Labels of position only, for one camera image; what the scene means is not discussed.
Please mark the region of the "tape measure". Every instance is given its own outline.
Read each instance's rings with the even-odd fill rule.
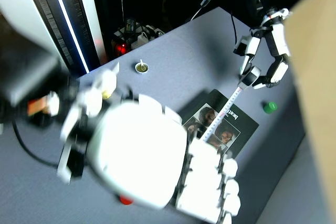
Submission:
[[[229,111],[231,106],[234,104],[235,100],[237,99],[238,95],[242,92],[242,88],[238,87],[235,92],[230,96],[229,100],[225,103],[221,111],[218,113],[216,118],[212,121],[212,123],[209,125],[208,129],[204,132],[204,134],[201,136],[201,141],[208,141],[211,134],[215,131],[215,129],[221,124],[224,116]]]

